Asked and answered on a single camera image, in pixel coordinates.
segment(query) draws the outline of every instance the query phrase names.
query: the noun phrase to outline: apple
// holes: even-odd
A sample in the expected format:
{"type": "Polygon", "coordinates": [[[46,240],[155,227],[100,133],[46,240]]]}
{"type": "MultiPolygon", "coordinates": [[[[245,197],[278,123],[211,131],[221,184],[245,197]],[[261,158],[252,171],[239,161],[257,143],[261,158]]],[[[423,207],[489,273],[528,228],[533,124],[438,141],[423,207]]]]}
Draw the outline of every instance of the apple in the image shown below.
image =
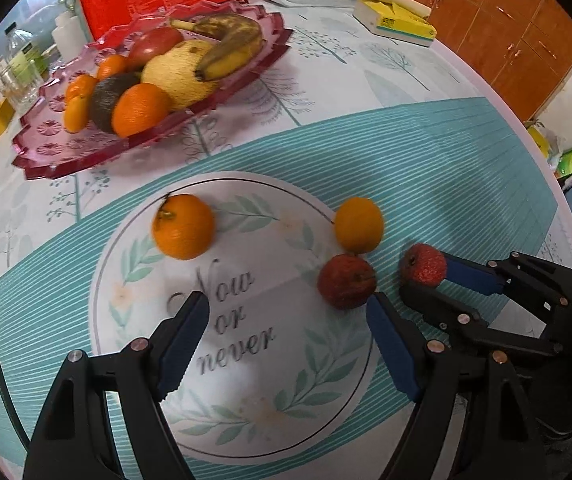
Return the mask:
{"type": "Polygon", "coordinates": [[[317,290],[328,304],[339,310],[363,305],[376,288],[373,268],[351,254],[333,256],[317,277],[317,290]]]}
{"type": "Polygon", "coordinates": [[[182,33],[173,27],[159,27],[144,32],[135,40],[126,58],[127,70],[141,70],[155,56],[167,53],[184,40],[182,33]]]}
{"type": "Polygon", "coordinates": [[[441,251],[428,244],[415,244],[399,265],[402,283],[418,282],[435,288],[446,279],[448,264],[441,251]]]}

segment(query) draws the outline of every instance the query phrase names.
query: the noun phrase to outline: orange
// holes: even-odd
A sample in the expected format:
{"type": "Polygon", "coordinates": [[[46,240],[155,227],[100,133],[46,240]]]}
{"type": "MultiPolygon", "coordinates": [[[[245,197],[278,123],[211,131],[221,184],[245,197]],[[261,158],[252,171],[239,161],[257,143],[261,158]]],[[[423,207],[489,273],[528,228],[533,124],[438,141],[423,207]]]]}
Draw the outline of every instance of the orange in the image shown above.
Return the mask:
{"type": "Polygon", "coordinates": [[[88,124],[88,105],[90,98],[85,95],[73,97],[64,111],[64,128],[71,134],[83,130],[88,124]]]}
{"type": "Polygon", "coordinates": [[[170,111],[170,97],[150,83],[131,86],[112,110],[111,125],[120,137],[130,137],[152,128],[170,111]]]}
{"type": "Polygon", "coordinates": [[[66,87],[66,104],[78,95],[89,96],[93,93],[96,84],[97,78],[89,74],[82,74],[76,77],[66,87]]]}
{"type": "Polygon", "coordinates": [[[157,248],[178,260],[192,260],[205,253],[215,237],[215,217],[195,195],[167,196],[152,226],[157,248]]]}
{"type": "Polygon", "coordinates": [[[370,198],[354,196],[335,215],[335,237],[348,253],[370,253],[384,235],[384,217],[370,198]]]}
{"type": "Polygon", "coordinates": [[[122,72],[126,72],[126,58],[119,54],[113,54],[112,56],[105,57],[99,63],[97,78],[101,81],[111,75],[120,74],[122,72]]]}

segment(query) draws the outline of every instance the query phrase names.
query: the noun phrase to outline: blue gripper pad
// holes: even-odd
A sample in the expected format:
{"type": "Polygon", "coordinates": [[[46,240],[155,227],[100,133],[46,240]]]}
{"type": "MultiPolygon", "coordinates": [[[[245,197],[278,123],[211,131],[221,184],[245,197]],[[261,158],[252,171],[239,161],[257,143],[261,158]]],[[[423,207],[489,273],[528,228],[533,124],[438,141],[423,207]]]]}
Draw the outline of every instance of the blue gripper pad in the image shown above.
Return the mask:
{"type": "Polygon", "coordinates": [[[493,270],[450,254],[444,254],[444,256],[447,265],[446,279],[449,282],[465,286],[485,296],[504,293],[506,282],[493,270]]]}
{"type": "Polygon", "coordinates": [[[167,324],[167,330],[171,332],[168,335],[172,339],[166,351],[159,357],[159,381],[156,388],[158,401],[179,388],[192,355],[208,326],[209,317],[208,298],[205,294],[193,292],[174,318],[162,322],[167,324]]]}
{"type": "MultiPolygon", "coordinates": [[[[401,316],[399,316],[399,320],[405,323],[411,322],[402,319],[401,316]]],[[[415,362],[375,295],[368,298],[366,302],[366,322],[377,346],[380,348],[384,364],[388,368],[388,373],[390,373],[395,387],[400,392],[404,392],[410,400],[417,402],[422,389],[415,379],[415,362]]]]}

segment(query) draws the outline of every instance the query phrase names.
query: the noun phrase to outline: plastic bottle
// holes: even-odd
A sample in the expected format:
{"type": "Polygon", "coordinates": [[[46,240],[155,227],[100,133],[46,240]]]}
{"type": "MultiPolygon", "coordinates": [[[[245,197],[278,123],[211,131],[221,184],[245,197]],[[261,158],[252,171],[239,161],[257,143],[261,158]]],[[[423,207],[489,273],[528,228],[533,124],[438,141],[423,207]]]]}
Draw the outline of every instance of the plastic bottle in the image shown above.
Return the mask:
{"type": "Polygon", "coordinates": [[[86,44],[86,36],[79,22],[79,16],[66,10],[55,18],[55,25],[57,27],[52,32],[52,38],[63,60],[69,62],[79,56],[86,44]]]}
{"type": "Polygon", "coordinates": [[[8,44],[6,45],[6,60],[12,67],[15,77],[22,80],[29,76],[26,70],[30,61],[34,61],[37,71],[44,79],[48,76],[48,66],[42,57],[36,44],[33,44],[33,36],[30,32],[17,28],[15,22],[5,30],[8,44]]]}

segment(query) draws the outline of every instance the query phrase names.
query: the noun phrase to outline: glass cup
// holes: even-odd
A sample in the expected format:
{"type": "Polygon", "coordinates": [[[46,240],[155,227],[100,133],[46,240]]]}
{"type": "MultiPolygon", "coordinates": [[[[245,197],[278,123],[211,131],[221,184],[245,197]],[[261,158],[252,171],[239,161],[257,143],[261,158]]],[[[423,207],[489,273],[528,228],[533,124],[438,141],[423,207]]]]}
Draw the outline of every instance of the glass cup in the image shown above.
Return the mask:
{"type": "Polygon", "coordinates": [[[8,66],[0,72],[2,94],[18,115],[23,115],[37,101],[44,80],[31,59],[19,69],[8,66]]]}

